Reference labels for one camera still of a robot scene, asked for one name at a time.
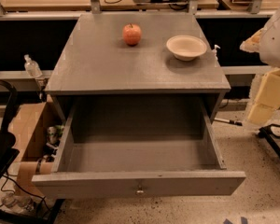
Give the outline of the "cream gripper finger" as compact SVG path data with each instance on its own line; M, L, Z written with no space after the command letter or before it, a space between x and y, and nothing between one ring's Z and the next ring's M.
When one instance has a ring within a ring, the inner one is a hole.
M240 50L248 53L260 53L265 29L261 28L256 31L247 40L243 41L240 45Z

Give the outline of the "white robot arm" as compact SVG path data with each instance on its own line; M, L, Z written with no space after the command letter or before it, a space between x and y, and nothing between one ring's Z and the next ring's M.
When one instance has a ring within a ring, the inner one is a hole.
M263 63L280 68L280 8L261 29L242 42L240 50L257 52Z

